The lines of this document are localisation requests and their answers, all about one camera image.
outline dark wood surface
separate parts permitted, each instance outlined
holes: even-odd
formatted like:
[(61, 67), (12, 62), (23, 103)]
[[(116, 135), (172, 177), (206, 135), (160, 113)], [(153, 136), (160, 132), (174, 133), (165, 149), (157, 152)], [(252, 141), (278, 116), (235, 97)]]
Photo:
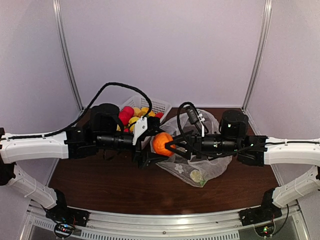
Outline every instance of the dark wood surface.
[[(219, 121), (226, 109), (205, 110)], [(176, 113), (177, 109), (172, 109), (167, 119)], [(253, 135), (251, 128), (248, 134)], [(198, 188), (156, 165), (138, 169), (131, 162), (129, 153), (105, 161), (102, 152), (85, 159), (59, 161), (50, 182), (50, 187), (64, 192), (69, 206), (148, 215), (211, 213), (248, 208), (260, 205), (264, 192), (277, 186), (269, 166), (246, 166), (235, 158), (221, 176)]]

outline vertical metal post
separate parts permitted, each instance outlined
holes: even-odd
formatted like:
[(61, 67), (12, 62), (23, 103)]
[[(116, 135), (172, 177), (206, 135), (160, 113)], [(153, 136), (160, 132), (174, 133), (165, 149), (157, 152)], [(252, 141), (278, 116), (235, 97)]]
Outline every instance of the vertical metal post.
[(260, 33), (260, 39), (258, 43), (258, 49), (256, 51), (255, 61), (251, 73), (250, 83), (245, 95), (245, 99), (242, 105), (242, 110), (245, 112), (247, 110), (250, 98), (252, 96), (252, 92), (254, 90), (254, 86), (256, 83), (256, 79), (258, 77), (263, 51), (265, 49), (268, 32), (269, 32), (269, 26), (271, 21), (271, 12), (272, 12), (272, 0), (265, 0), (264, 4), (264, 12), (263, 12), (263, 18), (262, 18), (262, 25), (261, 25), (261, 33)]
[(64, 65), (66, 68), (66, 73), (68, 75), (68, 79), (70, 82), (71, 90), (76, 102), (76, 106), (81, 112), (83, 110), (83, 105), (82, 101), (80, 98), (80, 94), (77, 88), (77, 84), (75, 81), (75, 76), (74, 72), (72, 70), (71, 62), (70, 62), (70, 57), (69, 57), (69, 52), (67, 48), (67, 42), (66, 42), (66, 37), (65, 37), (65, 32), (64, 32), (64, 25), (62, 21), (62, 16), (61, 16), (61, 9), (60, 9), (60, 0), (52, 0), (53, 2), (53, 10), (54, 10), (54, 16), (57, 24), (57, 29), (58, 29), (58, 35), (60, 39), (60, 45), (61, 45), (61, 51), (62, 51), (62, 57), (64, 60)]

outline white arm segment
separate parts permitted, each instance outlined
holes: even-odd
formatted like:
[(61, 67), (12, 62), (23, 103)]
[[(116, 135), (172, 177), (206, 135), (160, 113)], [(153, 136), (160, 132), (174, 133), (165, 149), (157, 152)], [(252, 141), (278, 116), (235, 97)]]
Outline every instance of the white arm segment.
[[(17, 135), (6, 133), (2, 138), (9, 138), (12, 136), (23, 136), (23, 134)], [(67, 159), (69, 154), (68, 145), (65, 144), (65, 140), (67, 140), (65, 131), (50, 137), (2, 140), (0, 142), (2, 145), (0, 154), (5, 164), (29, 159)]]
[(22, 193), (24, 197), (29, 197), (46, 209), (56, 206), (56, 192), (47, 186), (39, 183), (21, 169), (19, 165), (14, 166), (15, 178), (9, 180), (6, 186)]
[[(289, 142), (291, 140), (270, 137), (266, 143)], [(319, 142), (319, 139), (292, 140)], [(318, 167), (320, 167), (320, 145), (313, 143), (288, 143), (279, 145), (267, 145), (264, 153), (264, 164), (309, 164), (313, 167), (305, 174), (277, 187), (272, 195), (273, 204), (278, 208), (285, 207), (293, 200), (297, 200), (311, 192), (320, 189), (320, 180), (317, 179)]]

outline basket of fruit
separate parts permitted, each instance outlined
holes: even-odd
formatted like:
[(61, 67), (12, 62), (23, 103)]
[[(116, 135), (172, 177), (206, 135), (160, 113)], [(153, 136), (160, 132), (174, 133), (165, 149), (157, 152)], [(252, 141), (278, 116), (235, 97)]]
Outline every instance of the basket of fruit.
[[(172, 108), (171, 104), (169, 102), (154, 98), (150, 99), (152, 102), (152, 110), (149, 113), (149, 116), (158, 117), (160, 118), (160, 123), (163, 123)], [(128, 128), (128, 126), (136, 122), (137, 119), (141, 116), (144, 116), (149, 109), (149, 105), (147, 100), (143, 96), (136, 95), (130, 97), (124, 104), (119, 106), (119, 108), (121, 111), (119, 113), (119, 118), (126, 128), (125, 131), (132, 132), (134, 125), (132, 125), (130, 129)], [(142, 148), (144, 148), (149, 143), (150, 139), (150, 136), (145, 138), (145, 140), (142, 142)]]

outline white wall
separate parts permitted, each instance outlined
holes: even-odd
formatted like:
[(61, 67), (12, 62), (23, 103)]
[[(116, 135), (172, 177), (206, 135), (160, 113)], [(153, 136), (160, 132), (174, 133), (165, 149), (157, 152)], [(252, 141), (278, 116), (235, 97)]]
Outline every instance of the white wall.
[[(179, 106), (240, 107), (256, 56), (264, 0), (61, 0), (79, 93), (137, 86)], [(114, 87), (96, 102), (136, 93)]]
[[(51, 0), (0, 1), (0, 127), (42, 133), (73, 121), (75, 100), (62, 59)], [(42, 183), (53, 160), (19, 162)], [(0, 187), (1, 239), (18, 239), (29, 200)]]
[[(320, 1), (274, 0), (262, 65), (248, 111), (261, 134), (320, 137)], [(285, 183), (310, 166), (279, 164)], [(320, 235), (320, 194), (300, 201), (313, 240)]]

